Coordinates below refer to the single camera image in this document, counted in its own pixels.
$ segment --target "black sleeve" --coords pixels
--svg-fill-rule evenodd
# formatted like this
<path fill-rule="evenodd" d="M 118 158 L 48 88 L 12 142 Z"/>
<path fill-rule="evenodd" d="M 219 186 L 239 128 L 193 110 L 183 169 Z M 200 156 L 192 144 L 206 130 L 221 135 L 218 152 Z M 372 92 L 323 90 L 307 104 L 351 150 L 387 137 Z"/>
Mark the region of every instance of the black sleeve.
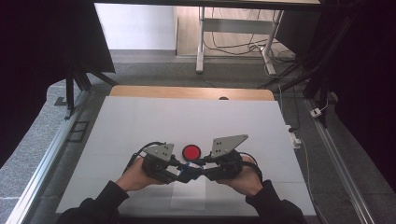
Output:
<path fill-rule="evenodd" d="M 262 190 L 253 197 L 246 197 L 246 201 L 256 209 L 261 224 L 306 223 L 299 207 L 287 200 L 280 201 L 271 180 L 265 180 Z"/>
<path fill-rule="evenodd" d="M 99 196 L 84 200 L 78 208 L 66 210 L 57 224 L 118 223 L 120 204 L 128 199 L 128 194 L 117 184 L 108 181 Z"/>

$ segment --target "red object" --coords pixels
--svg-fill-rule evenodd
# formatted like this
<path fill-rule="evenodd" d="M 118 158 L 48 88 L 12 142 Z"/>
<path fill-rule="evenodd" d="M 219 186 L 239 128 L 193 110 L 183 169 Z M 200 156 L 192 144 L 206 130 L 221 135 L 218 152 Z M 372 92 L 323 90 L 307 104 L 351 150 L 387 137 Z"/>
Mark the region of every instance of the red object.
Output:
<path fill-rule="evenodd" d="M 188 145 L 183 148 L 182 154 L 185 161 L 193 161 L 201 157 L 201 149 L 196 145 Z"/>

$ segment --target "white surface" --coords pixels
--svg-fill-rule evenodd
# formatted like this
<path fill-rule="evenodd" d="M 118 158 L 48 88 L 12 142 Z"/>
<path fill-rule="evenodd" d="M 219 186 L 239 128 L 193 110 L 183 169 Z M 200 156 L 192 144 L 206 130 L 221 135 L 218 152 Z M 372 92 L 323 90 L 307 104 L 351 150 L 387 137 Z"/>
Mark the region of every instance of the white surface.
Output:
<path fill-rule="evenodd" d="M 204 176 L 189 182 L 188 185 L 177 181 L 172 192 L 171 208 L 205 211 L 205 199 L 206 183 Z"/>
<path fill-rule="evenodd" d="M 109 49 L 176 49 L 174 7 L 95 3 Z"/>
<path fill-rule="evenodd" d="M 279 197 L 295 203 L 305 215 L 314 215 L 277 102 L 134 97 L 106 98 L 57 212 L 97 197 L 146 143 L 173 143 L 174 154 L 182 161 L 181 150 L 186 145 L 197 145 L 204 156 L 214 138 L 237 134 L 248 134 L 236 149 L 256 158 L 263 178 L 273 181 Z M 175 183 L 171 183 L 130 193 L 132 198 L 120 206 L 120 213 L 141 217 L 257 216 L 245 197 L 233 189 L 206 178 L 201 184 L 205 187 L 205 210 L 172 207 Z M 191 182 L 183 190 L 190 185 L 198 188 L 199 183 Z M 201 199 L 192 197 L 191 204 Z"/>

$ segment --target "black curtain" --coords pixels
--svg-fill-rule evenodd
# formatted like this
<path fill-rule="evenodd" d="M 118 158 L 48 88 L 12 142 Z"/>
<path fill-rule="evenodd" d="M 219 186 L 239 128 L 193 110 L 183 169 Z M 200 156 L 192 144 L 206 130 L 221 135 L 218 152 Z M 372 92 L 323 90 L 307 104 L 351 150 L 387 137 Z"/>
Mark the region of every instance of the black curtain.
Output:
<path fill-rule="evenodd" d="M 0 1 L 0 32 L 3 166 L 71 64 L 115 71 L 91 1 Z"/>
<path fill-rule="evenodd" d="M 335 106 L 339 119 L 396 191 L 395 9 L 392 1 L 365 2 L 332 57 L 329 81 L 330 91 L 339 98 Z M 320 27 L 318 34 L 325 34 Z"/>

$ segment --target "hand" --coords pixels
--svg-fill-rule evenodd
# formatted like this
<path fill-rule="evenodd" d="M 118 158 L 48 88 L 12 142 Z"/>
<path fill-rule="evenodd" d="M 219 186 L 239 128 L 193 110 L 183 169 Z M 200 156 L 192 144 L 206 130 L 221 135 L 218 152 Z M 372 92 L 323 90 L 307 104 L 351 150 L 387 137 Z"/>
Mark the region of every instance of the hand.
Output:
<path fill-rule="evenodd" d="M 148 185 L 161 185 L 161 181 L 146 176 L 142 169 L 143 158 L 137 158 L 134 164 L 116 181 L 125 192 L 131 190 L 139 190 Z"/>
<path fill-rule="evenodd" d="M 254 163 L 254 160 L 248 156 L 242 157 L 243 161 Z M 253 168 L 243 166 L 241 173 L 234 179 L 217 180 L 219 184 L 227 185 L 238 193 L 244 194 L 248 197 L 253 197 L 262 189 L 262 182 Z"/>

